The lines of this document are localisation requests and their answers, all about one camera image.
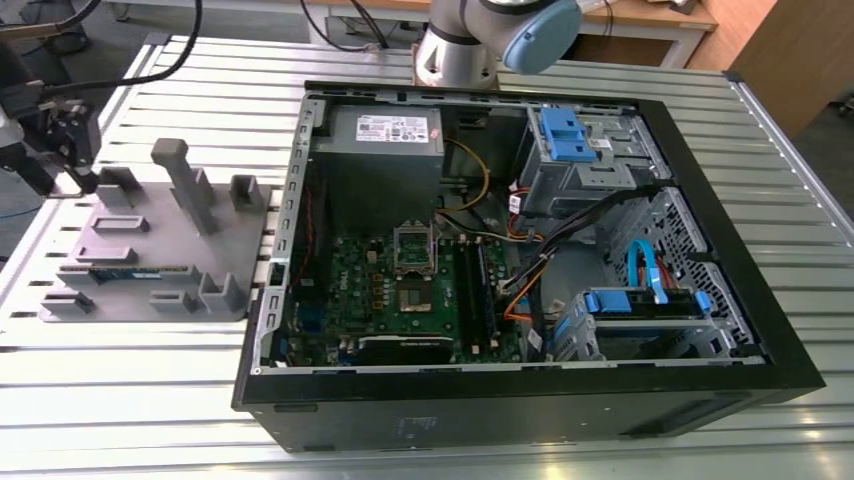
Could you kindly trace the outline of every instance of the power supply label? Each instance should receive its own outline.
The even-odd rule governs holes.
[[[362,115],[357,121],[358,142],[427,143],[427,117]]]

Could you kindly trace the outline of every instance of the wooden table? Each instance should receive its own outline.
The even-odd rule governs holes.
[[[107,0],[114,12],[127,18],[127,5],[193,6],[193,0]],[[426,22],[431,0],[361,0],[377,19]],[[206,0],[211,9],[299,13],[295,0]],[[636,65],[682,68],[697,49],[706,32],[718,26],[702,5],[694,13],[682,15],[666,5],[650,4],[646,0],[620,0],[614,8],[613,38],[604,38],[608,24],[608,9],[585,14],[574,59],[629,63]],[[350,0],[309,0],[309,10],[322,29],[330,17],[358,17]],[[311,42],[325,45],[321,35],[310,29]]]

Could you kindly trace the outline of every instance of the aluminum table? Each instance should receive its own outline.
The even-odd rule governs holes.
[[[129,75],[171,65],[185,41],[146,45]],[[410,63],[407,51],[365,55],[201,39],[170,80],[114,94],[100,118],[99,163],[165,179],[150,149],[159,137],[181,137],[211,182],[251,173],[281,186],[303,82],[407,84]],[[828,388],[673,439],[289,455],[230,406],[246,322],[94,325],[36,318],[91,211],[86,200],[51,200],[0,274],[0,475],[854,477],[854,229],[749,90],[718,73],[586,63],[561,63],[534,77],[505,71],[501,83],[507,90],[666,102]],[[266,236],[261,255],[271,243]]]

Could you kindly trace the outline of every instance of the yellow wire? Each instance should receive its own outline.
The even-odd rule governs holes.
[[[466,151],[466,153],[471,156],[471,158],[477,160],[478,164],[481,165],[481,170],[483,170],[483,188],[481,189],[481,193],[478,194],[475,199],[471,202],[463,205],[459,205],[457,207],[439,209],[439,212],[442,213],[451,213],[451,212],[459,212],[462,210],[466,210],[473,205],[477,205],[478,202],[483,200],[483,197],[486,197],[486,194],[490,191],[490,169],[487,168],[486,162],[483,161],[483,158],[481,158],[481,155],[478,155],[475,151],[471,148],[469,148],[469,146],[463,145],[459,141],[454,140],[453,138],[446,138],[445,140],[451,142],[454,145],[457,145],[459,148],[462,148]]]

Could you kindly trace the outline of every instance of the red wire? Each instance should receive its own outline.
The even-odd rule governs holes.
[[[668,288],[677,288],[677,280],[673,278],[673,274],[670,270],[668,270],[668,266],[661,258],[656,258],[656,264],[658,265],[660,270],[662,271],[662,275],[665,276],[665,286]]]
[[[303,274],[306,273],[306,269],[309,268],[309,260],[311,259],[311,254],[314,253],[315,246],[315,221],[311,214],[311,190],[306,187],[306,220],[309,222],[309,251],[306,253],[306,258],[303,259],[303,265],[299,267],[299,273],[294,277],[294,283],[291,283],[291,287],[299,283],[303,278]]]

